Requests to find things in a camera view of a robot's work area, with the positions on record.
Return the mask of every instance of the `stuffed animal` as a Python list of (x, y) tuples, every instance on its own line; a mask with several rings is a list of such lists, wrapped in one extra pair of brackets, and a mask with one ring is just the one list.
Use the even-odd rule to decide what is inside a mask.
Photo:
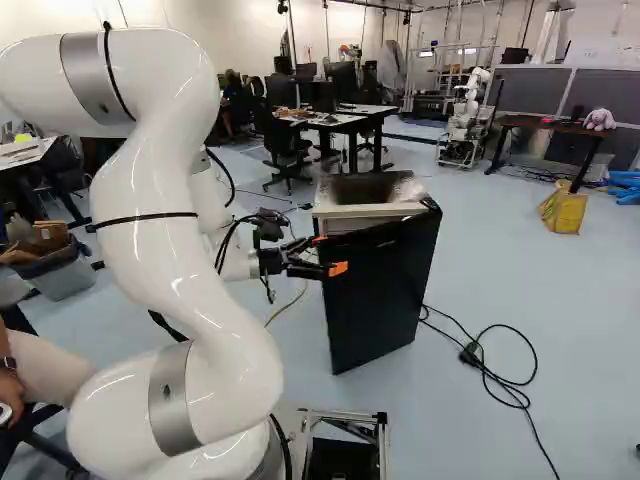
[(596, 108), (593, 110), (587, 118), (584, 119), (583, 125), (587, 130), (595, 130), (601, 132), (602, 130), (613, 130), (616, 128), (616, 122), (613, 119), (613, 114), (606, 108)]

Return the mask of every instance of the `desk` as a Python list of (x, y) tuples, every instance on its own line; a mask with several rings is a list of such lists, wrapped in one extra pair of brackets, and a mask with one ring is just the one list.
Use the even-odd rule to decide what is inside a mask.
[(582, 181), (584, 180), (584, 176), (589, 170), (591, 163), (593, 162), (593, 157), (595, 156), (602, 140), (608, 137), (611, 132), (604, 130), (602, 132), (596, 132), (595, 130), (587, 130), (582, 126), (582, 123), (577, 124), (567, 124), (564, 122), (549, 122), (545, 123), (542, 121), (542, 117), (536, 117), (533, 115), (505, 115), (496, 119), (496, 123), (498, 123), (502, 128), (500, 130), (500, 137), (498, 138), (498, 144), (496, 145), (496, 151), (493, 154), (493, 159), (491, 160), (491, 166), (485, 170), (485, 175), (491, 175), (492, 173), (497, 172), (504, 166), (504, 162), (500, 160), (500, 156), (502, 155), (502, 149), (504, 148), (504, 142), (507, 138), (507, 133), (512, 128), (515, 127), (524, 127), (524, 128), (537, 128), (542, 130), (553, 130), (554, 132), (563, 132), (563, 133), (575, 133), (577, 135), (587, 135), (592, 138), (591, 148), (589, 152), (587, 152), (587, 156), (582, 162), (582, 166), (580, 167), (580, 171), (576, 175), (576, 178), (571, 182), (571, 187), (569, 188), (570, 193), (576, 193), (580, 186), (582, 185)]
[(328, 151), (331, 151), (329, 134), (343, 133), (349, 136), (349, 173), (358, 172), (358, 132), (366, 128), (368, 118), (358, 115), (345, 115), (334, 113), (338, 120), (336, 123), (328, 123), (323, 118), (298, 118), (279, 117), (283, 122), (300, 122), (301, 128), (316, 130), (320, 134), (320, 154), (326, 158)]
[[(37, 163), (42, 160), (47, 155), (47, 153), (49, 152), (49, 148), (51, 148), (56, 140), (58, 140), (58, 137), (45, 138), (43, 140), (44, 153), (38, 153), (23, 160), (13, 160), (11, 157), (0, 156), (0, 175), (7, 174), (9, 172), (16, 174), (17, 178), (15, 179), (15, 182), (18, 186), (18, 190), (14, 193), (17, 193), (22, 197), (22, 205), (31, 210), (34, 218), (46, 218), (46, 213), (44, 212), (37, 195), (33, 192), (33, 188), (23, 175), (22, 169), (28, 165)], [(71, 196), (61, 188), (56, 176), (46, 171), (43, 171), (42, 174), (47, 179), (49, 185), (51, 185), (51, 189), (53, 190), (53, 192), (60, 200), (62, 200), (65, 208), (73, 217), (73, 222), (69, 224), (69, 228), (71, 229), (91, 223), (91, 218), (84, 217), (80, 213), (80, 210), (78, 210), (78, 207), (76, 207), (76, 204), (73, 203)]]
[(371, 129), (374, 132), (373, 137), (373, 170), (374, 172), (381, 172), (393, 167), (393, 163), (385, 163), (382, 165), (382, 125), (384, 125), (384, 119), (390, 115), (398, 113), (398, 107), (389, 105), (363, 105), (358, 103), (343, 103), (354, 108), (336, 108), (338, 113), (346, 113), (349, 115), (367, 117)]

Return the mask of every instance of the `trash bin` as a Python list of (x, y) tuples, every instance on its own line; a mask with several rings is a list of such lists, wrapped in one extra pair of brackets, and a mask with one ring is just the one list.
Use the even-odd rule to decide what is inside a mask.
[[(412, 200), (415, 193), (420, 200)], [(334, 374), (409, 345), (442, 211), (412, 172), (322, 179), (313, 209), (321, 264), (348, 262), (322, 282)]]
[(86, 257), (91, 250), (73, 235), (69, 244), (36, 261), (11, 265), (23, 280), (55, 302), (77, 292), (86, 290), (96, 283), (96, 272)]

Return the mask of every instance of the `grey bin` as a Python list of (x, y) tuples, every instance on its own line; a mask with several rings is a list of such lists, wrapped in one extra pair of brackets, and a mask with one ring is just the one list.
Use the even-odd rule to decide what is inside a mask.
[(37, 261), (12, 265), (12, 269), (54, 302), (86, 290), (96, 283), (97, 273), (87, 260), (89, 247), (71, 236), (71, 242)]

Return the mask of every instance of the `grey floor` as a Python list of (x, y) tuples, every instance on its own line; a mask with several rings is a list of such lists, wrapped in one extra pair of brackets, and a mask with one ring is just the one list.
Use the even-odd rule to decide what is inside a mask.
[[(397, 120), (392, 122), (400, 129)], [(335, 144), (342, 148), (342, 139)], [(431, 146), (385, 144), (390, 146), (388, 160), (420, 175), (444, 211), (427, 303), (454, 315), (472, 332), (508, 323), (529, 336), (540, 357), (538, 377), (527, 388), (531, 414), (563, 479), (640, 477), (634, 453), (640, 442), (635, 368), (640, 208), (620, 207), (593, 193), (580, 235), (552, 234), (535, 210), (550, 185), (486, 177), (481, 170), (442, 169), (435, 165)], [(241, 190), (262, 193), (260, 184), (270, 170), (259, 161), (266, 154), (257, 143), (218, 153)], [(370, 164), (363, 154), (361, 169)], [(270, 194), (284, 197), (278, 186)], [(285, 200), (239, 192), (234, 209), (241, 213), (263, 205), (287, 210), (312, 198), (313, 187), (302, 186)], [(59, 207), (49, 208), (53, 213)], [(311, 233), (309, 212), (294, 210), (289, 216), (297, 235)], [(82, 237), (94, 243), (91, 236)], [(257, 318), (266, 319), (302, 286), (285, 278), (273, 283), (278, 292), (274, 306), (258, 282), (229, 288)], [(43, 337), (98, 366), (170, 343), (145, 311), (117, 289), (108, 271), (100, 273), (90, 291), (64, 302), (39, 297), (21, 306)], [(432, 320), (459, 336), (446, 320)], [(452, 345), (432, 331), (420, 328), (411, 346), (336, 377), (330, 373), (317, 284), (270, 330), (284, 361), (288, 401), (389, 413), (390, 478), (552, 478), (523, 414), (489, 398), (477, 373), (463, 367)], [(527, 349), (509, 333), (487, 338), (486, 351), (489, 366), (508, 378), (524, 379), (532, 367)], [(63, 441), (63, 427), (60, 415), (42, 431)], [(62, 478), (62, 470), (25, 447), (5, 478)]]

